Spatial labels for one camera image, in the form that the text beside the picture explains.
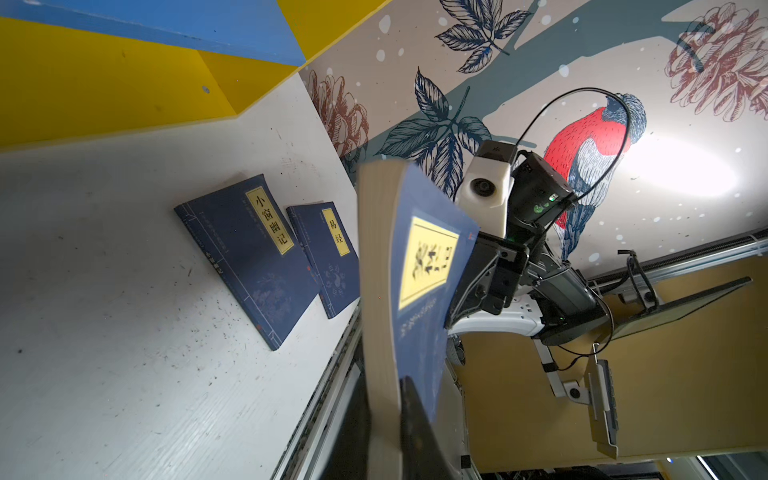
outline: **book cover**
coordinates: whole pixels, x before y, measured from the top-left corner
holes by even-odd
[[[319,287],[263,175],[174,209],[272,350]]]
[[[357,253],[349,241],[333,202],[286,208],[313,274],[320,299],[333,318],[360,296]]]
[[[420,169],[408,167],[392,235],[392,333],[398,377],[413,379],[431,422],[445,368],[445,315],[479,230]]]

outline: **white shelf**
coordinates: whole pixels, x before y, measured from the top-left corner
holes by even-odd
[[[358,250],[297,75],[236,120],[0,155],[3,478],[269,478],[356,302],[270,351],[173,212],[256,174]]]

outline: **black cable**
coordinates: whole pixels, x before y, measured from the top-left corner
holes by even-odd
[[[614,159],[611,162],[611,164],[608,165],[608,168],[605,169],[605,172],[603,172],[603,174],[600,176],[600,178],[598,178],[598,181],[594,182],[594,184],[592,184],[592,186],[589,187],[589,189],[587,191],[585,191],[583,194],[581,194],[578,197],[576,197],[576,201],[575,202],[578,202],[582,198],[586,197],[590,192],[592,192],[592,190],[594,190],[600,184],[600,182],[603,181],[603,179],[605,177],[608,176],[608,174],[614,169],[614,167],[616,167],[616,164],[619,161],[619,157],[621,156],[621,152],[624,151],[624,146],[627,144],[627,139],[629,138],[629,129],[630,129],[630,126],[631,126],[629,107],[627,106],[627,104],[624,103],[624,100],[622,100],[621,97],[619,97],[615,93],[610,92],[608,90],[603,90],[602,88],[581,87],[581,88],[575,88],[575,89],[573,89],[571,91],[567,91],[567,92],[563,93],[562,95],[560,95],[559,97],[556,97],[555,99],[550,101],[548,104],[546,104],[544,106],[544,108],[542,108],[538,112],[538,114],[533,118],[533,120],[531,120],[531,123],[528,124],[528,126],[525,128],[525,130],[523,131],[523,135],[521,135],[520,138],[515,142],[515,149],[517,149],[517,147],[520,144],[520,142],[522,141],[523,137],[525,137],[525,134],[527,134],[528,131],[531,130],[531,127],[533,127],[533,124],[536,123],[538,118],[547,110],[547,108],[549,108],[550,105],[552,105],[556,101],[560,100],[561,98],[565,98],[568,95],[572,95],[572,94],[579,93],[579,92],[582,92],[582,91],[593,91],[593,92],[596,92],[596,93],[599,93],[599,94],[603,94],[603,95],[605,95],[607,97],[611,97],[615,101],[619,102],[621,107],[624,108],[624,111],[627,112],[627,128],[626,128],[626,131],[624,132],[624,139],[621,141],[621,146],[619,147],[619,151],[616,153],[616,157],[614,157]],[[554,225],[555,222],[558,221],[558,218],[560,218],[560,216],[570,207],[571,207],[571,205],[566,205],[565,208],[563,208],[562,211],[554,218],[554,220],[552,222],[550,222],[549,225],[547,225],[547,227],[544,229],[544,233],[542,234],[543,236],[546,237],[547,232],[549,231],[550,228],[552,228],[552,225]]]
[[[633,257],[630,255],[627,257],[627,272],[629,272],[629,280],[632,282],[632,288],[634,289],[634,294],[637,295],[637,301],[640,302],[640,305],[643,306],[643,312],[645,313],[645,310],[647,308],[645,307],[645,302],[643,301],[643,294],[640,293],[640,289],[637,288],[637,282],[634,281],[634,262],[632,261]]]
[[[648,289],[650,290],[651,296],[654,298],[654,309],[657,309],[659,308],[659,298],[656,296],[656,290],[654,290],[654,288],[650,285],[648,276],[645,274],[645,270],[643,270],[643,267],[640,265],[640,261],[637,259],[637,255],[633,255],[633,258],[634,258],[634,264],[635,266],[637,266],[637,269],[640,271],[640,276],[645,282],[645,286],[648,287]]]
[[[592,290],[591,287],[587,286],[587,288],[591,290],[592,293],[594,293],[594,290]],[[616,330],[616,324],[614,322],[614,313],[611,312],[611,309],[608,308],[608,305],[605,303],[605,301],[602,298],[600,298],[596,293],[594,293],[594,296],[600,302],[601,306],[603,307],[603,311],[605,311],[608,314],[608,317],[611,319],[611,334],[608,336],[608,341],[597,352],[593,352],[593,353],[576,353],[563,346],[558,345],[558,348],[563,349],[568,353],[572,353],[573,355],[576,355],[576,358],[573,359],[571,364],[565,367],[564,369],[558,369],[559,372],[564,372],[565,370],[570,369],[572,366],[576,365],[576,362],[580,358],[586,358],[589,356],[597,355],[598,353],[602,353],[602,351],[608,347],[608,345],[611,343],[611,340],[614,338],[614,331]]]

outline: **red bird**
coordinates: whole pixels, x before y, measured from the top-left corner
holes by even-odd
[[[640,100],[632,94],[619,95],[629,108],[630,132],[622,153],[636,144],[645,132],[647,119]],[[590,189],[594,182],[611,165],[624,139],[627,129],[627,113],[621,104],[607,97],[608,105],[598,108],[581,120],[563,128],[555,135],[544,153],[547,161],[573,187],[577,195]],[[586,197],[562,214],[555,224],[555,231],[562,242],[562,259],[576,250],[581,232],[587,226],[594,209],[605,200],[608,186],[613,179],[614,168]]]

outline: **book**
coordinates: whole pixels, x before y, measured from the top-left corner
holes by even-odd
[[[333,318],[360,296],[357,253],[336,205],[295,205],[286,212],[320,285],[326,314]]]
[[[445,316],[479,232],[412,162],[358,173],[362,347],[371,410],[368,478],[400,478],[400,381],[437,412]]]
[[[266,343],[278,349],[319,287],[264,176],[174,211]]]

